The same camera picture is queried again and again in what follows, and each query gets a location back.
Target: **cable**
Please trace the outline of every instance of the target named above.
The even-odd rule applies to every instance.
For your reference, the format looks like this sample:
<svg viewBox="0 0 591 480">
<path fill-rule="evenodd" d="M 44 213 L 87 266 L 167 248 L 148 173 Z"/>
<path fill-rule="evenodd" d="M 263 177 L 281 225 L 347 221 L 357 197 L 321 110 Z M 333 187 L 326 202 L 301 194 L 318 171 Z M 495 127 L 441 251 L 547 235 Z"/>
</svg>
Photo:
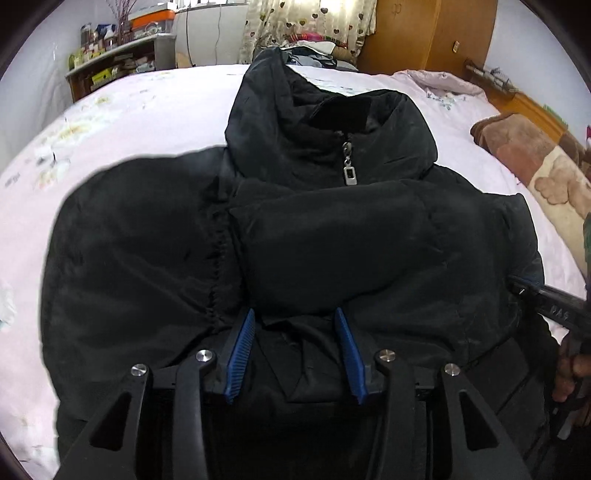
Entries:
<svg viewBox="0 0 591 480">
<path fill-rule="evenodd" d="M 191 49 L 189 48 L 189 9 L 187 9 L 185 15 L 185 36 L 187 37 L 187 53 L 189 54 L 189 62 L 191 62 L 191 67 L 194 67 L 195 64 L 193 63 L 193 59 L 191 58 Z"/>
<path fill-rule="evenodd" d="M 222 19 L 222 4 L 220 4 L 220 11 L 219 11 L 219 16 L 217 18 L 217 40 L 216 40 L 216 48 L 215 48 L 215 54 L 216 54 L 216 65 L 217 65 L 217 44 L 220 41 L 220 20 Z"/>
</svg>

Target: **heart-patterned curtain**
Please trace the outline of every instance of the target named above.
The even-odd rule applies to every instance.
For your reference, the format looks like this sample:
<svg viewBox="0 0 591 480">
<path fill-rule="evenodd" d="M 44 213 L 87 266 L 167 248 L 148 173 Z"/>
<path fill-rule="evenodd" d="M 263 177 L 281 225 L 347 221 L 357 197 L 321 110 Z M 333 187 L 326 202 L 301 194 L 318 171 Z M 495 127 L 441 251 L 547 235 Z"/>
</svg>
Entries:
<svg viewBox="0 0 591 480">
<path fill-rule="evenodd" d="M 285 46 L 301 34 L 325 36 L 346 47 L 354 61 L 365 36 L 375 32 L 375 5 L 376 0 L 252 0 L 239 61 L 250 63 L 257 47 Z"/>
</svg>

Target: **metal screw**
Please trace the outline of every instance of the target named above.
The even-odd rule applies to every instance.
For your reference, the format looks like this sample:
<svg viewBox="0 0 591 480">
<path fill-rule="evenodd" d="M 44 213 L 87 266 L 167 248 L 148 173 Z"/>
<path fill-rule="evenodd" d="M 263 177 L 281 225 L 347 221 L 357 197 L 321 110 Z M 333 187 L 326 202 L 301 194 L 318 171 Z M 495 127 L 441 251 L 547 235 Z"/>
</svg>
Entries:
<svg viewBox="0 0 591 480">
<path fill-rule="evenodd" d="M 457 366 L 456 364 L 447 364 L 444 368 L 445 373 L 452 377 L 457 377 L 459 374 L 462 373 L 462 369 Z"/>
<path fill-rule="evenodd" d="M 143 377 L 147 371 L 148 367 L 146 367 L 144 364 L 136 364 L 131 367 L 131 374 L 134 377 Z"/>
<path fill-rule="evenodd" d="M 211 350 L 199 350 L 195 358 L 198 362 L 209 362 L 213 358 L 213 352 Z"/>
<path fill-rule="evenodd" d="M 396 360 L 396 353 L 392 350 L 381 350 L 379 353 L 379 359 L 384 362 L 394 362 Z"/>
</svg>

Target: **zipper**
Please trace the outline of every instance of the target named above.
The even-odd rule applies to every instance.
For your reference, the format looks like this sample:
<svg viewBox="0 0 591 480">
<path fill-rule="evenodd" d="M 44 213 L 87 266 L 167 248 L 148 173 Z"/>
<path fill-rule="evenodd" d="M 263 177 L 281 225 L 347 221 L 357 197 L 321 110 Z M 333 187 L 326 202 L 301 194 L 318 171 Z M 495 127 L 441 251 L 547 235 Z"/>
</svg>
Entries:
<svg viewBox="0 0 591 480">
<path fill-rule="evenodd" d="M 343 175 L 345 176 L 345 185 L 357 185 L 357 175 L 355 173 L 355 167 L 351 165 L 351 151 L 353 145 L 350 141 L 346 141 L 343 144 L 343 156 L 345 161 L 343 162 Z"/>
</svg>

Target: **white bed sheet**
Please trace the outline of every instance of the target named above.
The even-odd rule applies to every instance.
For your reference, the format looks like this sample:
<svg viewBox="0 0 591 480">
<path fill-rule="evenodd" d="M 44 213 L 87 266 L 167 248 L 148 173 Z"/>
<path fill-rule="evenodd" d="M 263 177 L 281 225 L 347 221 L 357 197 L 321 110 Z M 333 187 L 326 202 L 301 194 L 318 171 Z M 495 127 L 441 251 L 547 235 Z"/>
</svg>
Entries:
<svg viewBox="0 0 591 480">
<path fill-rule="evenodd" d="M 199 67 L 119 80 L 68 109 L 0 176 L 0 431 L 36 480 L 52 478 L 57 469 L 57 399 L 41 359 L 38 306 L 44 257 L 62 201 L 94 172 L 125 159 L 225 144 L 245 70 L 243 65 Z M 535 199 L 470 136 L 475 122 L 498 114 L 481 90 L 449 74 L 294 70 L 346 95 L 376 89 L 409 95 L 435 137 L 437 163 L 484 192 L 523 194 L 547 283 L 584 297 L 583 277 Z M 442 89 L 455 94 L 444 96 Z M 561 338 L 564 331 L 554 329 L 554 334 Z"/>
</svg>

